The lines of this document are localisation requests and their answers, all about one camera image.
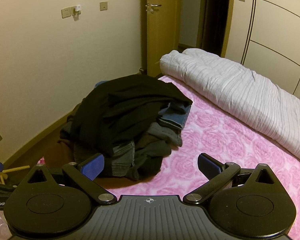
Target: metal screw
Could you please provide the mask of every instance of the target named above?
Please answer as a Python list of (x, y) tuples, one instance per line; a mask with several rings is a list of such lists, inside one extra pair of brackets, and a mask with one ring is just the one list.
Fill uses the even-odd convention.
[(99, 195), (98, 198), (103, 202), (109, 202), (114, 199), (114, 196), (109, 193), (104, 193), (104, 194)]
[(196, 193), (188, 194), (186, 198), (187, 198), (187, 200), (192, 201), (192, 202), (196, 202), (196, 201), (199, 201), (200, 199), (202, 199), (202, 197)]

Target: door handle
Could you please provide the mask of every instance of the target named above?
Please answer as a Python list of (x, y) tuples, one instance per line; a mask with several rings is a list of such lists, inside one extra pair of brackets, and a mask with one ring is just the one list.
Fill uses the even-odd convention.
[(154, 7), (161, 7), (162, 6), (162, 4), (150, 4), (150, 3), (147, 3), (146, 4), (146, 7), (147, 7), (147, 12), (149, 13), (154, 13)]
[(162, 4), (150, 4), (150, 3), (147, 3), (146, 7), (148, 7), (148, 6), (150, 6), (150, 7), (161, 7)]

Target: baseboard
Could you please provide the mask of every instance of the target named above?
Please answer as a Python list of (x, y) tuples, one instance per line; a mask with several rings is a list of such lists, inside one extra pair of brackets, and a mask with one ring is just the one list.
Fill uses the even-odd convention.
[(49, 134), (54, 132), (56, 129), (59, 129), (60, 126), (64, 125), (67, 121), (67, 116), (70, 114), (67, 113), (65, 116), (61, 117), (59, 120), (54, 122), (52, 125), (47, 127), (41, 133), (32, 138), (29, 142), (27, 142), (23, 147), (21, 147), (17, 152), (15, 152), (7, 161), (4, 162), (4, 167), (10, 168), (13, 166), (13, 163), (16, 163), (19, 158), (21, 158), (27, 151), (31, 148), (35, 147), (36, 144), (40, 143), (44, 140)]

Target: rolled white quilt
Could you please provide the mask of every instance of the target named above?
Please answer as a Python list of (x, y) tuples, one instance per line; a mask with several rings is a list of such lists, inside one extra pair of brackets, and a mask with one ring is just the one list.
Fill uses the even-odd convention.
[(173, 50), (160, 67), (300, 159), (300, 100), (270, 79), (201, 49)]

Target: beige wall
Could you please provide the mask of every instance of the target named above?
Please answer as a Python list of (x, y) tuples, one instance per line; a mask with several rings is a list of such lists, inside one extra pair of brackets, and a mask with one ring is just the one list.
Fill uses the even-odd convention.
[(182, 0), (179, 43), (196, 47), (201, 0)]
[(226, 58), (300, 98), (300, 0), (234, 0)]
[[(76, 4), (79, 20), (62, 19)], [(0, 0), (0, 162), (96, 82), (137, 73), (140, 44), (139, 0)]]

